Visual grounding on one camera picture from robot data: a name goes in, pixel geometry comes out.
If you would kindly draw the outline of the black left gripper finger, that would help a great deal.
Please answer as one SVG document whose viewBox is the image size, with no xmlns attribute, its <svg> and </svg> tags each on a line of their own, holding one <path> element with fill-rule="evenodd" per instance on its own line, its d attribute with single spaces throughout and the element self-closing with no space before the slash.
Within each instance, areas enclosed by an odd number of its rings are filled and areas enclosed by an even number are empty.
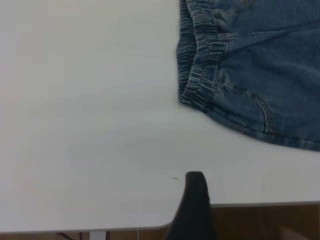
<svg viewBox="0 0 320 240">
<path fill-rule="evenodd" d="M 200 171 L 185 175 L 185 188 L 165 240 L 218 240 L 205 176 Z"/>
</svg>

